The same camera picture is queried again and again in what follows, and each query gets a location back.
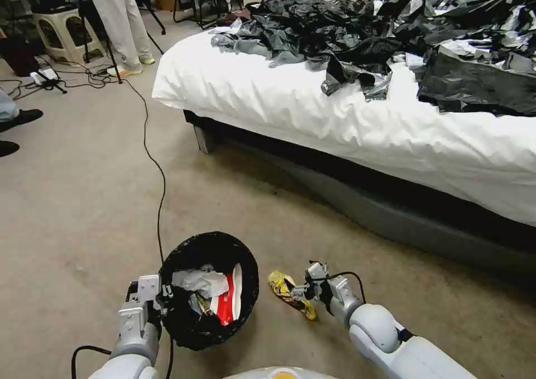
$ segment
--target trash bin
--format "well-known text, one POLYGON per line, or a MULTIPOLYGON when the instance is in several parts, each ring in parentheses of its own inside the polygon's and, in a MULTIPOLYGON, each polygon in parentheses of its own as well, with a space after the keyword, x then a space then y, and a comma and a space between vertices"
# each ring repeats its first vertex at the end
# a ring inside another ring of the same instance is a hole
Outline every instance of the trash bin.
POLYGON ((188 238, 174 249, 159 271, 162 284, 171 285, 173 273, 201 269, 210 264, 214 270, 231 273, 237 263, 242 267, 242 295, 237 320, 223 326, 217 316, 199 315, 190 304, 190 291, 172 286, 162 322, 177 346, 192 350, 221 344, 233 336, 249 317, 259 295, 259 270, 250 250, 237 238, 222 232, 209 232, 188 238))

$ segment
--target sneaker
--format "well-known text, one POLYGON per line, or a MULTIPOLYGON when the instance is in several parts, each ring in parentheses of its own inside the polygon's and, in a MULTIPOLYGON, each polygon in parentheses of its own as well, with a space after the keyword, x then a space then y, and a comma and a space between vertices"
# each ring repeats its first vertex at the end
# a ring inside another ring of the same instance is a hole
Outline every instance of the sneaker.
POLYGON ((19 149, 19 145, 13 142, 0 141, 0 157, 9 156, 19 149))
POLYGON ((154 64, 156 61, 155 59, 152 57, 152 55, 144 55, 144 56, 140 56, 140 62, 144 65, 152 65, 154 64))
MULTIPOLYGON (((143 68, 125 69, 124 67, 117 65, 117 71, 119 72, 119 76, 124 77, 129 75, 139 75, 143 72, 143 68)), ((108 73, 108 75, 117 76, 116 69, 114 67, 108 68, 106 72, 108 73)))
POLYGON ((38 109, 20 110, 18 115, 11 121, 0 122, 0 132, 7 131, 18 125, 23 125, 39 119, 43 116, 43 111, 38 109))

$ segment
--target orange button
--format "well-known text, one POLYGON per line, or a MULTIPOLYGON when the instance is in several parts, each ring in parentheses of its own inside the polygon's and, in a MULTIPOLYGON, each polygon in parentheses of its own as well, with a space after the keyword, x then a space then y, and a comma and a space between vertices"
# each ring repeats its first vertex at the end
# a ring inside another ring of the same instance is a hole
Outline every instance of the orange button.
POLYGON ((273 379, 298 379, 290 372, 278 372, 272 376, 273 379))

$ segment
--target plastic stool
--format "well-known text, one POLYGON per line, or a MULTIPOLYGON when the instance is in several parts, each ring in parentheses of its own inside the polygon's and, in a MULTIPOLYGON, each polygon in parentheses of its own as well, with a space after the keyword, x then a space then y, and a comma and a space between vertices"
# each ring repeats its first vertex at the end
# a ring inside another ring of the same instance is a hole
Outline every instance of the plastic stool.
MULTIPOLYGON (((79 45, 76 45, 69 31, 72 30, 75 33, 76 30, 81 30, 82 28, 82 20, 78 15, 78 9, 60 13, 34 13, 33 19, 48 55, 54 59, 63 58, 67 61, 85 64, 86 60, 84 60, 83 56, 85 54, 84 42, 82 41, 79 45)), ((104 56, 104 48, 87 20, 85 21, 85 26, 88 32, 88 52, 99 50, 101 56, 104 56)))

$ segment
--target bed frame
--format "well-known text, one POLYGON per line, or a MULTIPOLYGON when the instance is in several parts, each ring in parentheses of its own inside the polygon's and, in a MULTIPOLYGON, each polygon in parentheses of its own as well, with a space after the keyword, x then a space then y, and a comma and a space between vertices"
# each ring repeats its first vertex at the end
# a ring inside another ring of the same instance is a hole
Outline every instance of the bed frame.
POLYGON ((236 141, 283 168, 337 210, 402 244, 482 268, 522 285, 536 284, 536 227, 475 203, 352 161, 184 111, 199 148, 236 141))

